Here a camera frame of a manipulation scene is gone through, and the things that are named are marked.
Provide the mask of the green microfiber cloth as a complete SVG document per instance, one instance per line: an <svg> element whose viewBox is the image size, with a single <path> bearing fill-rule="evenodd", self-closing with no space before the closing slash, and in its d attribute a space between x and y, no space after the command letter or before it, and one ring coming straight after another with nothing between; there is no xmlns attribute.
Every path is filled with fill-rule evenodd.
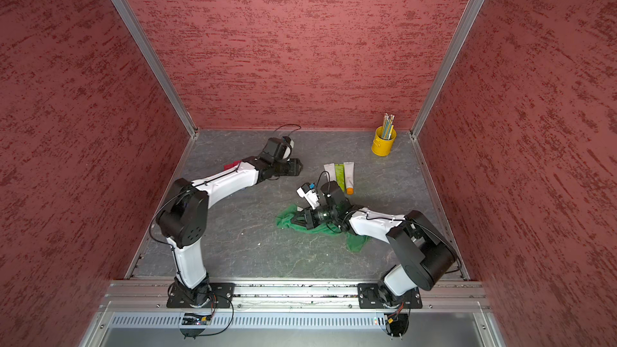
<svg viewBox="0 0 617 347"><path fill-rule="evenodd" d="M329 224L320 224L316 228L307 229L306 227L294 222L294 219L297 214L300 214L300 212L301 210L297 205L287 207L283 212L276 216L276 227L279 229L291 229L309 235L324 235L330 237L343 236L345 238L347 250L353 253L361 252L363 247L365 247L371 240L368 236L358 236L352 234L351 232L335 230Z"/></svg>

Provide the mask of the corner aluminium profile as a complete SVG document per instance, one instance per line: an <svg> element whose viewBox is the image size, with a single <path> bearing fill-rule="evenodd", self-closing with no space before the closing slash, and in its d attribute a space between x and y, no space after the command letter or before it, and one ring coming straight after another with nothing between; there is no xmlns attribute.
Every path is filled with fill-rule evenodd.
<svg viewBox="0 0 617 347"><path fill-rule="evenodd" d="M149 65L150 70L154 74L158 83L162 87L165 95L167 96L170 104L175 110L177 116L183 123L186 131L190 135L191 139L195 139L198 135L199 128L194 123L192 117L183 104L175 86L173 85L169 75L156 51L154 50L151 42L149 41L145 31L143 30L138 17L131 8L128 0L111 0L121 20L125 24L126 28L133 37L134 42L138 46L142 56Z"/></svg>
<svg viewBox="0 0 617 347"><path fill-rule="evenodd" d="M429 88L425 101L419 111L419 115L411 128L411 139L417 141L419 135L435 105L445 82L454 67L454 64L461 53L469 32L472 30L477 16L480 13L485 0L469 0L464 8L461 19L456 26L451 42L445 52L442 63L435 74L435 79Z"/></svg>

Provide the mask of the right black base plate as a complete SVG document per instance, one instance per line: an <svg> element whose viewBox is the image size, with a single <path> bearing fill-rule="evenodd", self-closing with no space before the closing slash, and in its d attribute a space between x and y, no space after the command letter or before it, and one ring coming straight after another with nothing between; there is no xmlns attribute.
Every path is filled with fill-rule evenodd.
<svg viewBox="0 0 617 347"><path fill-rule="evenodd" d="M423 307L419 289L411 289L397 296L385 284L359 284L358 302L362 309L421 309Z"/></svg>

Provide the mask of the red pink tube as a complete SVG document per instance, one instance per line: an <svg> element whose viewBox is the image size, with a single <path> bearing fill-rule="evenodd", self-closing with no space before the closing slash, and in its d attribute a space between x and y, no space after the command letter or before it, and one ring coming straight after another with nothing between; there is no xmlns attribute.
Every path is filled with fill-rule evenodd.
<svg viewBox="0 0 617 347"><path fill-rule="evenodd" d="M237 167L237 166L238 166L241 162L242 162L242 160L238 160L238 161L234 161L233 163L226 164L226 165L223 167L223 170L230 170L230 169L233 169L233 168Z"/></svg>

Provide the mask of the yellow cup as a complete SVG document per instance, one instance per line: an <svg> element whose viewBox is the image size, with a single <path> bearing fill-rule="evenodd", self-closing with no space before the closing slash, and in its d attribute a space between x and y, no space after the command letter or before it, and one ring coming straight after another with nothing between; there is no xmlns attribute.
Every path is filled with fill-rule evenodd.
<svg viewBox="0 0 617 347"><path fill-rule="evenodd" d="M390 140L382 138L382 126L375 130L374 139L371 146L373 154L379 157L386 157L392 151L393 144L397 138L397 132L395 129L391 130Z"/></svg>

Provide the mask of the white tube orange cap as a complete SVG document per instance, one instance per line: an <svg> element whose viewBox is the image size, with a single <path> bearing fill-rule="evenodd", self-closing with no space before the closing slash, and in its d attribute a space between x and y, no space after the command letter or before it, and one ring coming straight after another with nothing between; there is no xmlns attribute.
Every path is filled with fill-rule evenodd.
<svg viewBox="0 0 617 347"><path fill-rule="evenodd" d="M354 163L344 162L344 175L345 175L345 191L348 195L354 193Z"/></svg>

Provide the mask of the bundle of pencils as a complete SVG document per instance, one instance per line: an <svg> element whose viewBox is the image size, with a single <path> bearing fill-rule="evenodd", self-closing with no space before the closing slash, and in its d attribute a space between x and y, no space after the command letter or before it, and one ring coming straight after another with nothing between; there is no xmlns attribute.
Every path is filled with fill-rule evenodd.
<svg viewBox="0 0 617 347"><path fill-rule="evenodd" d="M384 141L390 141L391 139L394 120L395 120L395 115L388 114L388 113L384 114L384 119L382 122L382 133L381 133L381 138Z"/></svg>

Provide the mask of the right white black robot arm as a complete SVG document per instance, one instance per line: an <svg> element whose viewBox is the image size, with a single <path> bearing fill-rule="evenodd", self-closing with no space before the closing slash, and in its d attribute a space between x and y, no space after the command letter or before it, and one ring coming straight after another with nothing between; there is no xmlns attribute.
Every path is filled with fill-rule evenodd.
<svg viewBox="0 0 617 347"><path fill-rule="evenodd" d="M415 289L432 290L451 267L460 265L450 242L418 210L388 215L341 203L305 208L293 215L291 223L307 230L324 226L389 244L398 264L382 276L376 288L379 302L389 308L400 306L405 295Z"/></svg>

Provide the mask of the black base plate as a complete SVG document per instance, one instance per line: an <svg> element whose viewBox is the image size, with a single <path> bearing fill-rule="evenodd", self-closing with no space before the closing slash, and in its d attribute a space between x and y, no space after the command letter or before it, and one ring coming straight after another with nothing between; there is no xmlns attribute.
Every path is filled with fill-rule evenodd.
<svg viewBox="0 0 617 347"><path fill-rule="evenodd" d="M385 284L359 284L358 302L362 309L421 309L423 307L419 289L411 289L397 296Z"/></svg>
<svg viewBox="0 0 617 347"><path fill-rule="evenodd" d="M167 308L214 309L231 308L236 285L233 283L202 283L188 289L179 281L168 288Z"/></svg>

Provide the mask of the green tube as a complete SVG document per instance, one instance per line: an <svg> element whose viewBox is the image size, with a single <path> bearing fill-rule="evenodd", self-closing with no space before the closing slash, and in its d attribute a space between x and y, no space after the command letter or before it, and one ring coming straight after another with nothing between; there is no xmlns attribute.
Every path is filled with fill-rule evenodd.
<svg viewBox="0 0 617 347"><path fill-rule="evenodd" d="M337 184L339 185L339 187L342 189L343 192L346 192L345 168L343 164L335 165L335 175L336 175Z"/></svg>

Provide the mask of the right corner aluminium profile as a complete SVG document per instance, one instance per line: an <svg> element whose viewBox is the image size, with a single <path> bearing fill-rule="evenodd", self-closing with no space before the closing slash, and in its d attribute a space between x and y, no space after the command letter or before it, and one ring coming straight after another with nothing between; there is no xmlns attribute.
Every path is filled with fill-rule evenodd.
<svg viewBox="0 0 617 347"><path fill-rule="evenodd" d="M477 16L480 13L485 0L469 0L464 8L461 19L456 26L451 42L445 52L442 63L435 74L435 79L429 88L425 101L419 111L419 115L411 128L411 139L417 141L419 135L435 105L445 82L454 67L454 64L461 53L469 32L472 30Z"/></svg>

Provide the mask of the white tube red cap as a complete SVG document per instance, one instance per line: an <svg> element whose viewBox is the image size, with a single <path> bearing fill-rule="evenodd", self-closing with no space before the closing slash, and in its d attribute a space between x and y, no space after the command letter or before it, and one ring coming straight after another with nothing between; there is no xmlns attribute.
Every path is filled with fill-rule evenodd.
<svg viewBox="0 0 617 347"><path fill-rule="evenodd" d="M336 165L334 163L324 164L324 171L328 174L331 182L337 181Z"/></svg>

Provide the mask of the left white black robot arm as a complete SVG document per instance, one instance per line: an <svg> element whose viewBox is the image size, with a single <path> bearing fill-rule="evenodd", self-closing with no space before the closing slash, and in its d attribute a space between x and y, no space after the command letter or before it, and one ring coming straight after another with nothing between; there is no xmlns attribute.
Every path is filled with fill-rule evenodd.
<svg viewBox="0 0 617 347"><path fill-rule="evenodd" d="M207 229L209 209L226 197L276 177L295 177L302 163L298 158L266 162L248 157L235 167L194 181L176 180L165 202L154 215L174 257L176 275L167 306L202 308L214 299L210 278L202 260L201 239Z"/></svg>

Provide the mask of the aluminium front rail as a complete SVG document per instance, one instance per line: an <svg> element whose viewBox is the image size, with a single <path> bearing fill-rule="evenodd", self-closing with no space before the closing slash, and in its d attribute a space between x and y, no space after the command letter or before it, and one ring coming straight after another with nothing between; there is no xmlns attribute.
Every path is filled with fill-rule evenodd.
<svg viewBox="0 0 617 347"><path fill-rule="evenodd" d="M232 303L241 313L362 312L357 280L274 280L224 278L236 285ZM168 312L171 278L113 280L98 310ZM424 313L491 313L482 282L446 280L419 293Z"/></svg>

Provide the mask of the left corner aluminium profile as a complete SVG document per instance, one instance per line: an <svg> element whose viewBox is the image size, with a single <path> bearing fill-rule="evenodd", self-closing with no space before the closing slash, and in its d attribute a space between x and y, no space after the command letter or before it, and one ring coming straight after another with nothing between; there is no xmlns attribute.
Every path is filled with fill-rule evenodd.
<svg viewBox="0 0 617 347"><path fill-rule="evenodd" d="M128 0L111 0L121 20L125 24L126 28L133 37L134 42L138 46L142 56L149 65L150 70L154 74L158 83L162 87L165 95L167 96L170 104L175 110L177 116L183 123L186 131L190 135L191 139L195 139L198 135L199 128L194 123L192 117L183 104L175 86L173 85L169 75L156 51L154 50L151 42L149 41L145 31L143 30L138 17L131 8Z"/></svg>

